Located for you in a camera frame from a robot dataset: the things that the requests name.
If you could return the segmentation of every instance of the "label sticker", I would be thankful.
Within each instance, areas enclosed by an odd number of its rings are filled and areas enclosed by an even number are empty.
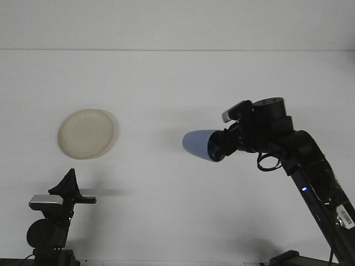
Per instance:
[[[351,229],[355,227],[353,219],[350,217],[349,213],[346,211],[343,205],[337,207],[337,213],[346,229]]]

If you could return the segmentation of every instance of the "white backdrop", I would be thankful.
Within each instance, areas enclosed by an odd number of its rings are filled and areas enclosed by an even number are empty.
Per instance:
[[[204,161],[181,141],[227,127],[221,113],[241,100],[284,97],[355,202],[355,53],[324,52],[353,50],[354,29],[352,0],[0,0],[0,257],[31,252],[42,214],[28,201],[74,167],[98,199],[75,207],[67,247],[79,259],[327,259],[283,170],[260,172],[242,152]],[[57,132],[85,108],[118,130],[106,154],[80,161]]]
[[[353,0],[1,0],[0,48],[353,50]]]
[[[185,133],[222,129],[241,100],[281,96],[355,202],[354,52],[0,52],[0,257],[24,257],[27,203],[74,167],[82,194],[68,248],[80,259],[256,262],[329,247],[283,170],[256,155],[220,163],[184,151]],[[93,160],[61,152],[57,132],[79,109],[109,111],[112,148]]]

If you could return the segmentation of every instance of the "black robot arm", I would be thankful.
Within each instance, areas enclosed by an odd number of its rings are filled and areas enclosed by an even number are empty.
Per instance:
[[[283,98],[254,104],[243,101],[222,117],[225,122],[236,122],[211,135],[210,157],[220,161],[237,150],[258,152],[258,167],[263,171],[277,167],[263,168],[262,159],[277,158],[295,182],[340,265],[355,266],[355,210],[314,139],[305,131],[293,129]]]
[[[75,170],[72,168],[61,182],[48,191],[49,195],[35,195],[29,202],[31,209],[42,211],[44,219],[34,222],[27,232],[27,242],[34,248],[33,266],[77,266],[72,250],[65,247],[76,203],[96,203],[95,197],[80,194]]]

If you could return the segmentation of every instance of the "white wall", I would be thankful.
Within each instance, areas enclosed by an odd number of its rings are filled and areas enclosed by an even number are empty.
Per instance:
[[[284,97],[295,128],[316,139],[355,202],[354,52],[117,50],[352,50],[353,7],[1,1],[0,257],[31,252],[26,232],[42,214],[28,201],[74,167],[82,194],[98,198],[75,207],[67,247],[80,259],[257,262],[288,249],[327,259],[282,170],[262,173],[242,152],[204,161],[181,140],[227,126],[220,114],[241,100]],[[80,161],[56,138],[84,108],[109,111],[118,133],[106,154]]]
[[[0,48],[353,50],[352,0],[7,0]]]

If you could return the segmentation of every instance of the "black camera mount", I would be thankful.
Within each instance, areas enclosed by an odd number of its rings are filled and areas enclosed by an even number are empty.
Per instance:
[[[95,197],[80,194],[75,170],[72,168],[61,182],[48,191],[49,195],[35,195],[29,202],[31,209],[42,211],[44,219],[34,222],[27,232],[27,242],[34,248],[33,266],[79,266],[72,250],[65,247],[76,203],[96,203]]]

